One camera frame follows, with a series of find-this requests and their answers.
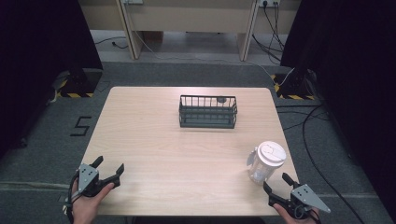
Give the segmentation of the person's right hand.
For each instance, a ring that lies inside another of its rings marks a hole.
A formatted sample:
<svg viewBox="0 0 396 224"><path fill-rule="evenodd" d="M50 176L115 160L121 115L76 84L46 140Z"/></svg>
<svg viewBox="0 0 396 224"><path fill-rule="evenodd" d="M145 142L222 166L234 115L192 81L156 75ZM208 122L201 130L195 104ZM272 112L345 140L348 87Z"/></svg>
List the person's right hand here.
<svg viewBox="0 0 396 224"><path fill-rule="evenodd" d="M319 210L313 208L310 211L310 215L306 219L296 219L289 215L288 211L281 205L275 203L273 205L278 214L284 219L286 224L321 224L319 221Z"/></svg>

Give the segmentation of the beige wooden desk frame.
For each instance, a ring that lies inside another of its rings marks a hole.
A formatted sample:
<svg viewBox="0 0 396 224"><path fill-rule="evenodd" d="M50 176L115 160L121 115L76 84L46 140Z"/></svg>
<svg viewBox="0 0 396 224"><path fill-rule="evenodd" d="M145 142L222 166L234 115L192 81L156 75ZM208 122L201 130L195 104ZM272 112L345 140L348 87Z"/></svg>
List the beige wooden desk frame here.
<svg viewBox="0 0 396 224"><path fill-rule="evenodd" d="M239 59L248 58L252 36L270 34L274 21L281 35L290 32L302 0L280 0L259 7L259 0L78 0L92 30L122 30L131 58L140 57L146 32L204 32L236 35Z"/></svg>

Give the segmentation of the clear cup with white lid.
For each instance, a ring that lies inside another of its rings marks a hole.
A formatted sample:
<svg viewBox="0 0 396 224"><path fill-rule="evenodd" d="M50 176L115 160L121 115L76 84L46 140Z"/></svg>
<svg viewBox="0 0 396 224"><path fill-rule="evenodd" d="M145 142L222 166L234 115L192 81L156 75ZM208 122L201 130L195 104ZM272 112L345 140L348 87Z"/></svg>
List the clear cup with white lid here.
<svg viewBox="0 0 396 224"><path fill-rule="evenodd" d="M273 141L260 143L247 157L249 178L262 185L284 164L286 158L286 151L280 144Z"/></svg>

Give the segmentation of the black curtain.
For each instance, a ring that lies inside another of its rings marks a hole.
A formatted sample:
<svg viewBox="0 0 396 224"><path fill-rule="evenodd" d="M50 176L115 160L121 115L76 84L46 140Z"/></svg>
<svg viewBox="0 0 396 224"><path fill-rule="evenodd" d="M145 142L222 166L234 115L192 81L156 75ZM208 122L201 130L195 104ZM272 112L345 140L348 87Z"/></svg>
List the black curtain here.
<svg viewBox="0 0 396 224"><path fill-rule="evenodd" d="M348 149L396 222L396 0L301 0L282 56L311 69Z"/></svg>
<svg viewBox="0 0 396 224"><path fill-rule="evenodd" d="M0 159L60 73L101 67L78 0L0 0Z"/></svg>

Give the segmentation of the black stand base striped tape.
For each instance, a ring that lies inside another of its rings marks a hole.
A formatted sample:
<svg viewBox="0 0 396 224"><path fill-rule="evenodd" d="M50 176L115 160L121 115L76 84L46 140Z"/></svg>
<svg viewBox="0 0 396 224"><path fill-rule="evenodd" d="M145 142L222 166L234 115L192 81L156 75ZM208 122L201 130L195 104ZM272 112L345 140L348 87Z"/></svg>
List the black stand base striped tape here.
<svg viewBox="0 0 396 224"><path fill-rule="evenodd" d="M305 75L297 75L294 69L286 73L276 73L271 75L274 82L276 96L281 99L292 100L314 100Z"/></svg>
<svg viewBox="0 0 396 224"><path fill-rule="evenodd" d="M103 74L102 70L84 69L81 77L62 72L52 84L54 97L91 98Z"/></svg>

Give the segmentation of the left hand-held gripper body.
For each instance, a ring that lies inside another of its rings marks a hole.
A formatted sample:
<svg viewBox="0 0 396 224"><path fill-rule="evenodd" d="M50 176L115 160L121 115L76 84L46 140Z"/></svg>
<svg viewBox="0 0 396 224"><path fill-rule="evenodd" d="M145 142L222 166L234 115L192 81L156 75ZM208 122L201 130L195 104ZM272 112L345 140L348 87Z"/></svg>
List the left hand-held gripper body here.
<svg viewBox="0 0 396 224"><path fill-rule="evenodd" d="M96 196L103 187L113 183L114 187L120 185L120 176L116 173L108 178L100 179L98 167L92 168L89 164L82 163L78 171L78 193L86 197Z"/></svg>

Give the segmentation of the black wire basket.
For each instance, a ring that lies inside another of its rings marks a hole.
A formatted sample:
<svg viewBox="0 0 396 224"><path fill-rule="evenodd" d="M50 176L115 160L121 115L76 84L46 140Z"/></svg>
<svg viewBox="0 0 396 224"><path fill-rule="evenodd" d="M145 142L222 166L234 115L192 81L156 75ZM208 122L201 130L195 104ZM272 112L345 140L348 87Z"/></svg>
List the black wire basket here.
<svg viewBox="0 0 396 224"><path fill-rule="evenodd" d="M233 129L238 110L235 96L184 94L178 112L182 128Z"/></svg>

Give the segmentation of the person's left hand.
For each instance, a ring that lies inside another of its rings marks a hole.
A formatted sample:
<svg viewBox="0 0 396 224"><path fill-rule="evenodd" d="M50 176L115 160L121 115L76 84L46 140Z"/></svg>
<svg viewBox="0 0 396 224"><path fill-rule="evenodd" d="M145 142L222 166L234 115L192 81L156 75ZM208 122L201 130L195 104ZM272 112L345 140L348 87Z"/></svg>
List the person's left hand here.
<svg viewBox="0 0 396 224"><path fill-rule="evenodd" d="M114 184L109 183L94 197L81 196L73 203L73 224L92 224L98 214L101 201L113 190Z"/></svg>

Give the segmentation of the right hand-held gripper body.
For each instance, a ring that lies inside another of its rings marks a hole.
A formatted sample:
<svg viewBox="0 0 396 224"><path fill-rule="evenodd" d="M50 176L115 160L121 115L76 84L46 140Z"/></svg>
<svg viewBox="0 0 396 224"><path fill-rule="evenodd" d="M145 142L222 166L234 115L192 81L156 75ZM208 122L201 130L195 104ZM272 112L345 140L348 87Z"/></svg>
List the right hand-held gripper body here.
<svg viewBox="0 0 396 224"><path fill-rule="evenodd" d="M326 213L331 212L330 207L306 184L292 189L288 199L274 194L272 189L268 188L268 198L270 206L279 204L295 219L307 219L314 208Z"/></svg>

